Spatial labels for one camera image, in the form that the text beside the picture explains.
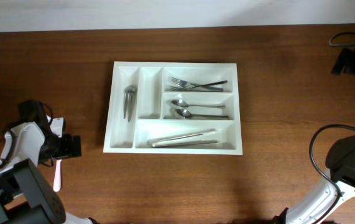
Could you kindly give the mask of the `white plastic knife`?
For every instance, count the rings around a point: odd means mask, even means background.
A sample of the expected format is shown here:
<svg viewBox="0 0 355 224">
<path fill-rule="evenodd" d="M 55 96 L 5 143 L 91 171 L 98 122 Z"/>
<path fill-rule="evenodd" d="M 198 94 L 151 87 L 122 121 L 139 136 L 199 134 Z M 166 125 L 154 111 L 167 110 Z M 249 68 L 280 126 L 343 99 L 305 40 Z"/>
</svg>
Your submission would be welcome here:
<svg viewBox="0 0 355 224">
<path fill-rule="evenodd" d="M 53 190 L 59 192 L 62 189 L 62 160 L 58 159 L 55 164 Z"/>
</svg>

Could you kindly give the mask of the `small metal teaspoon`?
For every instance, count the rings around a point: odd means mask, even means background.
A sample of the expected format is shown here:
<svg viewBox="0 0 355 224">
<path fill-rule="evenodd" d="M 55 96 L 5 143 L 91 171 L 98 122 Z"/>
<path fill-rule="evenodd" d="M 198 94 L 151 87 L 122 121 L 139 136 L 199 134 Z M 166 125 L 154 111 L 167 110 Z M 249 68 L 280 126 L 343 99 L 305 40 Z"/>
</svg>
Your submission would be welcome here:
<svg viewBox="0 0 355 224">
<path fill-rule="evenodd" d="M 137 93 L 137 87 L 135 85 L 130 85 L 127 87 L 126 91 L 126 115 L 127 120 L 130 122 L 132 117 L 132 111 L 134 106 L 134 96 Z"/>
<path fill-rule="evenodd" d="M 130 86 L 125 87 L 124 89 L 124 118 L 127 115 L 127 106 L 128 106 L 128 98 L 129 98 Z"/>
</svg>

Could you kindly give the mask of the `metal tweezers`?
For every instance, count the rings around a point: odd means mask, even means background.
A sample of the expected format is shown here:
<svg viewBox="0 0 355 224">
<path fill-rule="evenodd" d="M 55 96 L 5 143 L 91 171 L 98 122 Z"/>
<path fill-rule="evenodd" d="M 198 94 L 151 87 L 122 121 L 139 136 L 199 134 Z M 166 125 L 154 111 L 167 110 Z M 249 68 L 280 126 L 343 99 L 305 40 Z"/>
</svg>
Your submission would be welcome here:
<svg viewBox="0 0 355 224">
<path fill-rule="evenodd" d="M 162 138 L 150 139 L 147 141 L 147 143 L 153 148 L 217 144 L 219 143 L 217 139 L 206 139 L 206 136 L 215 133 L 215 129 L 206 129 L 202 131 L 195 131 L 190 133 L 177 134 L 173 136 L 166 136 Z"/>
</svg>

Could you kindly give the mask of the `metal tablespoon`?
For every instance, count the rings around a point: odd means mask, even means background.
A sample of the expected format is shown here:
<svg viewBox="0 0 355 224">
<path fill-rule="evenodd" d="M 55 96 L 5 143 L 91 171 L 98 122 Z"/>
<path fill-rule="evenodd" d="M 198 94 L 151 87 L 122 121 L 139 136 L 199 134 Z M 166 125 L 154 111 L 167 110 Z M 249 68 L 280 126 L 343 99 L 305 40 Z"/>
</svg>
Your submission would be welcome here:
<svg viewBox="0 0 355 224">
<path fill-rule="evenodd" d="M 189 107 L 205 107 L 205 108 L 224 108 L 225 104 L 219 105 L 199 105 L 199 104 L 188 104 L 184 100 L 168 100 L 167 103 L 176 109 L 187 109 Z"/>
<path fill-rule="evenodd" d="M 186 109 L 176 109 L 174 115 L 178 119 L 217 119 L 217 120 L 229 120 L 229 116 L 226 115 L 207 115 L 207 114 L 192 114 Z"/>
</svg>

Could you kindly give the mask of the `metal fork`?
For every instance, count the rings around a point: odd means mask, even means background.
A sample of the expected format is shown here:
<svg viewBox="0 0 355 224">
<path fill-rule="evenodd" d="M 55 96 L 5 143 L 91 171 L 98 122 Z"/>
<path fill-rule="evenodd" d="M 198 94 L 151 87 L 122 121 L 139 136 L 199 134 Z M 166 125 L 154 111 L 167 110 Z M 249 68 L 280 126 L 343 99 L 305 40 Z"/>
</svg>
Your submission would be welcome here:
<svg viewBox="0 0 355 224">
<path fill-rule="evenodd" d="M 211 88 L 211 87 L 198 87 L 198 88 L 183 88 L 178 86 L 169 86 L 167 91 L 210 91 L 210 92 L 223 92 L 222 88 Z"/>
<path fill-rule="evenodd" d="M 196 83 L 188 82 L 175 77 L 171 78 L 171 82 L 180 88 L 194 88 L 196 86 Z"/>
<path fill-rule="evenodd" d="M 199 87 L 208 87 L 208 86 L 215 86 L 215 85 L 222 85 L 227 83 L 227 80 L 219 81 L 219 82 L 213 82 L 213 83 L 207 83 L 207 84 L 202 84 L 202 85 L 194 85 L 192 88 L 199 88 Z"/>
</svg>

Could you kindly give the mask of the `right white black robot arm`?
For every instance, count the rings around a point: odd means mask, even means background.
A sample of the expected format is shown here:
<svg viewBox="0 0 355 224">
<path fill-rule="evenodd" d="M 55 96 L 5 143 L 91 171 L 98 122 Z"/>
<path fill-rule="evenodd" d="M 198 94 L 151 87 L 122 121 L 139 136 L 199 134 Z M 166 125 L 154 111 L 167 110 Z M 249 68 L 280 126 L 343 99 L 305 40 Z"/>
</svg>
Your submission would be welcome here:
<svg viewBox="0 0 355 224">
<path fill-rule="evenodd" d="M 321 175 L 315 188 L 298 204 L 272 219 L 272 223 L 325 223 L 340 205 L 355 197 L 355 135 L 336 141 L 325 160 L 326 170 L 321 171 L 313 156 L 316 137 L 327 129 L 341 128 L 355 132 L 355 127 L 330 124 L 321 127 L 310 141 L 310 161 Z"/>
</svg>

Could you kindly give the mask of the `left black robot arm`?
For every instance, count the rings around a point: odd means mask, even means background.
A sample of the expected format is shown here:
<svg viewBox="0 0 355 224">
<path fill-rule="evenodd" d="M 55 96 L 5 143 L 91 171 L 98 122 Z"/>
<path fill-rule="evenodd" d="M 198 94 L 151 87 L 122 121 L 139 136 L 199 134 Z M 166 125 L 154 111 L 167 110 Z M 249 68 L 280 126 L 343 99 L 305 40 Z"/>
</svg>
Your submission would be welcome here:
<svg viewBox="0 0 355 224">
<path fill-rule="evenodd" d="M 2 131 L 0 223 L 95 223 L 67 212 L 57 194 L 61 161 L 81 156 L 81 140 L 50 110 L 38 100 L 19 103 L 19 119 Z"/>
</svg>

